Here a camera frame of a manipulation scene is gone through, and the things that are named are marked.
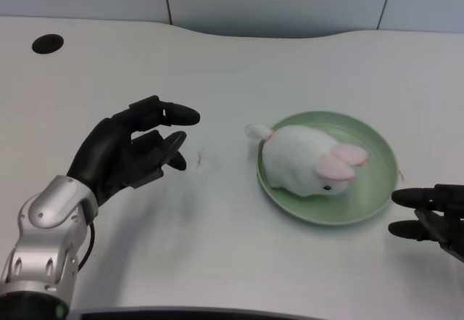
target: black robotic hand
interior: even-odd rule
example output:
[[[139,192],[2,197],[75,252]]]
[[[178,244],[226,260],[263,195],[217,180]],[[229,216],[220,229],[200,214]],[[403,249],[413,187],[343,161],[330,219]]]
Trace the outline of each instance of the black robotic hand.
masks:
[[[413,208],[417,221],[400,221],[389,225],[397,237],[431,240],[464,262],[464,186],[437,184],[434,188],[400,189],[391,199],[406,208]]]
[[[186,161],[179,148],[186,133],[177,131],[166,139],[152,130],[136,139],[131,134],[160,124],[190,126],[200,114],[188,107],[161,102],[152,96],[129,105],[129,109],[103,119],[78,150],[67,175],[86,186],[99,206],[128,186],[137,188],[163,176],[164,164],[183,171]]]

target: silver robotic arm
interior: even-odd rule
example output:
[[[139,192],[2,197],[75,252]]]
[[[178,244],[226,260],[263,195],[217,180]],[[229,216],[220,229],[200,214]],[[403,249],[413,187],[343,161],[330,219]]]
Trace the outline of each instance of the silver robotic arm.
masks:
[[[153,96],[102,120],[83,142],[66,176],[57,176],[18,215],[20,238],[0,279],[1,320],[64,319],[76,277],[91,252],[94,219],[121,189],[138,188],[163,176],[162,166],[185,170],[178,152],[186,133],[163,139],[151,130],[162,124],[193,125],[199,114]],[[135,131],[149,131],[131,138]],[[77,252],[91,229],[91,244]]]
[[[68,176],[57,176],[29,199],[18,215],[20,238],[1,276],[0,297],[37,292],[71,304],[77,252],[98,210],[94,193]]]

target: black cable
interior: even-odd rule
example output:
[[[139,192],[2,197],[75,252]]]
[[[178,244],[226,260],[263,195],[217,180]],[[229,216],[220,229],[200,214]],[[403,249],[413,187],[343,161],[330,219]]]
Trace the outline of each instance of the black cable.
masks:
[[[95,227],[94,227],[94,222],[90,223],[88,225],[90,227],[90,242],[88,243],[88,247],[87,247],[87,252],[86,254],[84,255],[84,258],[82,259],[82,261],[79,263],[79,269],[78,271],[80,271],[82,269],[82,267],[84,267],[84,264],[86,264],[87,260],[88,260],[88,257],[90,256],[91,252],[92,252],[92,249],[94,248],[94,243],[95,243]]]

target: bunny tail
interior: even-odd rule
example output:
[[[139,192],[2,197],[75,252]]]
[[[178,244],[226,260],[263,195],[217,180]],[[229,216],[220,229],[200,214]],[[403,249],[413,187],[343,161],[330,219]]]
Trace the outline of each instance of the bunny tail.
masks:
[[[249,124],[245,128],[245,134],[252,139],[267,141],[273,135],[273,131],[260,124]]]

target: green plate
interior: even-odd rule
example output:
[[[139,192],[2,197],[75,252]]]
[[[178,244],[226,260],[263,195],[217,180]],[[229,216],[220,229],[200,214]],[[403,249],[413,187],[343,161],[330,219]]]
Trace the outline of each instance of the green plate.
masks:
[[[299,197],[285,189],[270,188],[262,165],[261,142],[258,150],[257,172],[264,190],[285,211],[303,220],[342,225],[369,218],[391,202],[390,195],[398,181],[398,165],[392,149],[374,129],[346,115],[332,112],[303,112],[275,124],[284,126],[311,126],[350,142],[369,152],[369,161],[356,169],[356,179],[348,190],[338,195]]]

